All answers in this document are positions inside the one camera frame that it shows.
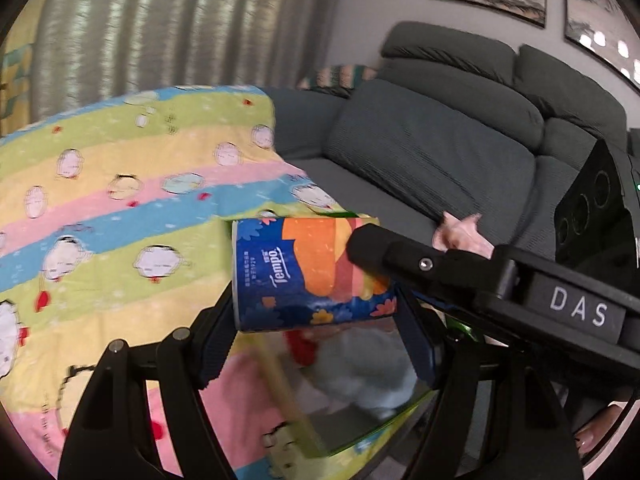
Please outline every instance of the screw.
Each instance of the screw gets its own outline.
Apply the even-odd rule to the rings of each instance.
[[[176,328],[174,330],[174,339],[176,341],[184,341],[185,339],[187,339],[189,336],[191,335],[191,330],[189,330],[188,328],[182,327],[182,328]]]
[[[124,348],[124,341],[122,339],[115,339],[109,343],[109,350],[114,354],[117,354],[120,350]]]
[[[433,262],[431,261],[430,258],[423,258],[420,260],[419,266],[420,266],[420,270],[427,272],[428,270],[433,269]]]

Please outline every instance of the curtain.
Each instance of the curtain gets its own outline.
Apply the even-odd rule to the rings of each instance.
[[[335,0],[46,0],[31,120],[175,84],[294,86],[322,59]]]

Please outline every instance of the red spot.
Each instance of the red spot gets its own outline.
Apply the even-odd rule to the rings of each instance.
[[[151,433],[153,433],[155,440],[160,440],[164,437],[164,428],[162,424],[154,420],[151,421]]]
[[[20,335],[18,336],[18,344],[24,346],[24,340],[29,337],[29,329],[26,326],[20,327]]]
[[[46,290],[41,291],[41,293],[38,295],[38,299],[36,300],[36,312],[40,312],[49,304],[50,301],[51,295]]]
[[[306,339],[300,330],[290,330],[284,333],[293,360],[300,366],[311,366],[316,362],[318,345]]]

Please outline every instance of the tissue package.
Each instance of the tissue package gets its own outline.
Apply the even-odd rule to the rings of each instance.
[[[233,291],[242,332],[288,330],[390,316],[393,286],[347,258],[354,229],[374,218],[235,221]]]

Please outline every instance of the white wall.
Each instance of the white wall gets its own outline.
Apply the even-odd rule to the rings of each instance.
[[[595,79],[625,107],[630,127],[640,127],[640,94],[612,69],[564,39],[564,0],[546,0],[546,28],[490,9],[449,0],[338,0],[326,64],[377,66],[389,29],[401,20],[444,25],[511,45],[528,43]]]

